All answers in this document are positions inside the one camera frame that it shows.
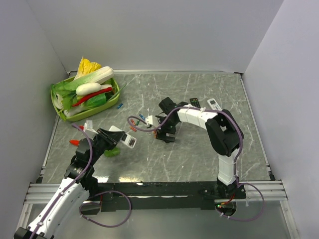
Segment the red chili pepper toy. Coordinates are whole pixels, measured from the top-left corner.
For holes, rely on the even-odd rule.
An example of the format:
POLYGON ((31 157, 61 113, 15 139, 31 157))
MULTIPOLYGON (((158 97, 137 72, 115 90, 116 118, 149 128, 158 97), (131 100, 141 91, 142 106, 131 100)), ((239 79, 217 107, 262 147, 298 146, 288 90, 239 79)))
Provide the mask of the red chili pepper toy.
POLYGON ((82 104, 83 102, 89 100, 90 98, 92 97, 95 97, 99 94, 102 94, 102 93, 107 93, 107 92, 111 92, 112 91, 112 87, 107 87, 107 88, 103 88, 97 92, 93 92, 93 93, 90 93, 84 97, 82 97, 77 103, 74 103, 72 106, 75 107, 75 106, 79 106, 80 104, 82 104))

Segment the green plastic basket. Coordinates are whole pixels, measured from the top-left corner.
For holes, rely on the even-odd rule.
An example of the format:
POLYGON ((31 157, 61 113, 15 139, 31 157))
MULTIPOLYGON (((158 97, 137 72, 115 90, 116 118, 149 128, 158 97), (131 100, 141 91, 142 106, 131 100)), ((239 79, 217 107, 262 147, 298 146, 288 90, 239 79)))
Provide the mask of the green plastic basket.
POLYGON ((53 95, 53 92, 50 91, 51 100, 52 100, 52 104, 54 106, 55 111, 57 112, 57 114, 59 115, 59 117, 62 120, 70 121, 70 122, 76 122, 76 121, 83 120, 83 119, 85 119, 87 117, 95 115, 95 114, 97 114, 97 113, 99 113, 101 111, 104 111, 104 110, 114 106, 118 102, 118 99, 119 99, 119 96, 120 96, 120 91, 122 89, 120 89, 117 81, 114 78, 108 79, 106 81, 106 83, 110 83, 112 85, 112 87, 115 88, 116 95, 114 97, 110 97, 103 105, 100 105, 100 106, 95 107, 95 108, 88 109, 86 111, 79 112, 78 114, 75 114, 75 115, 70 116, 70 117, 68 117, 64 112, 61 112, 58 109, 58 107, 55 106, 55 104, 54 104, 54 95, 53 95))

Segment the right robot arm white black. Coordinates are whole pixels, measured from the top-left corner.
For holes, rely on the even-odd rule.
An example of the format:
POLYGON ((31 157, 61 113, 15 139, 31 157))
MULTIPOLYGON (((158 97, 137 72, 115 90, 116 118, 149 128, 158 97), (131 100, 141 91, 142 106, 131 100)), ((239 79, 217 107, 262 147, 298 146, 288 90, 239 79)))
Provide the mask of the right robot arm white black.
POLYGON ((218 154, 218 194, 222 198, 231 197, 235 193, 235 186, 239 184, 237 159, 243 149, 244 135, 230 111, 209 111, 186 102, 176 104, 169 97, 163 99, 159 107, 166 116, 156 116, 159 120, 156 139, 165 143, 174 142, 176 125, 181 122, 207 131, 210 143, 218 154))

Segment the black TV remote control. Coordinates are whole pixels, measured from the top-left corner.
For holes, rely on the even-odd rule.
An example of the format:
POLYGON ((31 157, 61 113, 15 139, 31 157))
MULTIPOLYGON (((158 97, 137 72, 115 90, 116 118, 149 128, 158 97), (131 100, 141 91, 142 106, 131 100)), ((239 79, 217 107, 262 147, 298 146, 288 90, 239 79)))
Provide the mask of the black TV remote control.
POLYGON ((198 98, 190 98, 190 104, 196 108, 201 108, 198 98))

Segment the white air conditioner remote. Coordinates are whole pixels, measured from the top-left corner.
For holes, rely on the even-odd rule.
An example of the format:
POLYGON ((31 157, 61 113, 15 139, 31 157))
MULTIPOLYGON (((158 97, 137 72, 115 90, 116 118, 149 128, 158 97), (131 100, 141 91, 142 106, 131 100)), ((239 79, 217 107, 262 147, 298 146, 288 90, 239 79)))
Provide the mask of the white air conditioner remote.
POLYGON ((212 110, 215 111, 222 111, 222 108, 220 107, 220 105, 218 104, 218 102, 216 101, 216 99, 212 98, 207 100, 208 105, 210 106, 210 108, 212 110))

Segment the aluminium frame rail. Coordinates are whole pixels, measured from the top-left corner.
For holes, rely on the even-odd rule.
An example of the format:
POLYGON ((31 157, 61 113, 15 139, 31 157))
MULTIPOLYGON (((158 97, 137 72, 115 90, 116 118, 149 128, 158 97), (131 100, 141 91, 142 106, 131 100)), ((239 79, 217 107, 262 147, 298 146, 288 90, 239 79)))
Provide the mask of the aluminium frame rail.
MULTIPOLYGON (((59 185, 55 185, 54 187, 55 192, 58 189, 59 185)), ((248 200, 248 201, 261 200, 262 202, 265 202, 265 201, 275 201, 275 200, 286 199, 286 193, 285 193, 283 184, 279 181, 239 182, 237 187, 239 188, 240 186, 244 187, 245 193, 246 193, 246 199, 241 199, 241 200, 248 200)), ((100 208, 102 208, 100 201, 97 201, 97 202, 90 201, 89 198, 86 201, 84 201, 79 206, 79 208, 76 209, 76 211, 81 211, 82 207, 85 205, 95 205, 95 206, 100 206, 100 208)), ((215 204, 215 210, 218 210, 219 213, 224 216, 226 214, 225 208, 231 203, 234 203, 236 201, 238 200, 233 201, 232 199, 230 199, 228 201, 217 202, 215 204)))

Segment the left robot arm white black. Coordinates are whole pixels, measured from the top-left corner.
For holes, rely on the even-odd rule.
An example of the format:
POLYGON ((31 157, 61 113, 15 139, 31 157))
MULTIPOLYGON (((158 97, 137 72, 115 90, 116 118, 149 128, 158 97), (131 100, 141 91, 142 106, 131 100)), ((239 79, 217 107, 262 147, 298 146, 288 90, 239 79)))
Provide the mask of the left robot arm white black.
POLYGON ((83 133, 85 138, 79 141, 75 155, 67 167, 64 177, 45 208, 26 227, 19 227, 15 239, 56 239, 63 230, 63 224, 86 200, 98 196, 98 180, 93 177, 94 164, 106 150, 114 149, 125 139, 126 133, 97 130, 93 138, 83 133))

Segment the orange carrot toy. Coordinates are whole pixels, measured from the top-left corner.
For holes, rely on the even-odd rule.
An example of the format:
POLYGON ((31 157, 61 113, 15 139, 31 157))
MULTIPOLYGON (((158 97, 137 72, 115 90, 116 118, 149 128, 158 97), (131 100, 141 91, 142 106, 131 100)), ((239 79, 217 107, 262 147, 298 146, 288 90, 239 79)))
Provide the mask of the orange carrot toy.
MULTIPOLYGON (((74 146, 78 146, 80 142, 81 142, 81 140, 70 140, 69 141, 69 143, 74 145, 74 146)), ((115 156, 119 155, 120 153, 121 153, 120 149, 115 147, 112 150, 105 150, 104 156, 105 157, 115 157, 115 156)))

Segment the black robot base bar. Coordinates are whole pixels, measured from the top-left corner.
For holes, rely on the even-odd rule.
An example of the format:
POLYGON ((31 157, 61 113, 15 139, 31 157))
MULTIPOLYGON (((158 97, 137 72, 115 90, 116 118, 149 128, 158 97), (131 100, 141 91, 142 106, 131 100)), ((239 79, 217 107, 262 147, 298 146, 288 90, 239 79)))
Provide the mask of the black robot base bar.
POLYGON ((155 209, 215 210, 215 204, 246 199, 243 186, 219 181, 99 183, 90 201, 100 201, 102 212, 155 209))

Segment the red white remote control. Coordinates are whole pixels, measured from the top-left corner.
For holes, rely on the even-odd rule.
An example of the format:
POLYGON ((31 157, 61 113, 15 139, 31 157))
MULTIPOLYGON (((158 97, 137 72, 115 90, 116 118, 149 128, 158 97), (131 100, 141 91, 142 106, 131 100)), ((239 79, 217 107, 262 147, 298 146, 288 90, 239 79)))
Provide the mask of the red white remote control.
MULTIPOLYGON (((120 132, 120 131, 123 131, 123 130, 121 130, 118 127, 112 125, 109 128, 109 131, 120 132)), ((129 135, 127 132, 124 132, 124 135, 123 135, 123 137, 120 140, 120 143, 122 143, 123 145, 129 147, 130 149, 133 149, 135 147, 136 142, 137 142, 137 139, 134 138, 133 136, 129 135)))

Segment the white radish toy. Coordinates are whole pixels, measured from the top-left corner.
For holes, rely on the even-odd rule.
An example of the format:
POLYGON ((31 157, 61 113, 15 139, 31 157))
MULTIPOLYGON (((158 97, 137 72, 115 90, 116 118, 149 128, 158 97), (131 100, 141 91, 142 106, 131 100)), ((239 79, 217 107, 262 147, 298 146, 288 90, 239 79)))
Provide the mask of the white radish toy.
POLYGON ((101 85, 98 83, 86 83, 77 87, 76 95, 85 96, 101 90, 101 85))

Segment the napa cabbage toy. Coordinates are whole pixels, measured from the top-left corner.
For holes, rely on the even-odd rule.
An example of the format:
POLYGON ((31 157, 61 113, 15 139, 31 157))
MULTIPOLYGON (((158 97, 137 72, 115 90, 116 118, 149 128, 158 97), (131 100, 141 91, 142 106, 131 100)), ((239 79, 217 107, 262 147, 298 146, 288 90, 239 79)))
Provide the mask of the napa cabbage toy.
POLYGON ((112 78, 114 71, 111 67, 102 67, 97 62, 91 62, 88 59, 82 57, 78 66, 77 74, 74 78, 74 82, 78 84, 85 83, 103 83, 106 80, 112 78))

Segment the green leafy vegetable toy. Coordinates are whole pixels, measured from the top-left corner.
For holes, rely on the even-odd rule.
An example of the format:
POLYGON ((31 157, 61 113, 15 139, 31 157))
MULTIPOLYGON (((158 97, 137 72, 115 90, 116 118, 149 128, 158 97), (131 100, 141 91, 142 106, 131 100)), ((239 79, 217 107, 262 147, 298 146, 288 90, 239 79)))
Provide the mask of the green leafy vegetable toy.
MULTIPOLYGON (((105 93, 99 94, 95 97, 90 98, 89 100, 83 102, 79 106, 73 107, 74 103, 77 103, 82 97, 76 95, 76 89, 81 84, 78 84, 74 81, 70 82, 60 82, 57 84, 52 84, 50 86, 51 91, 54 95, 54 104, 58 107, 59 110, 64 110, 68 114, 77 114, 78 112, 86 111, 91 108, 98 107, 103 105, 107 101, 105 93)), ((101 85, 101 89, 112 87, 111 85, 101 85)))

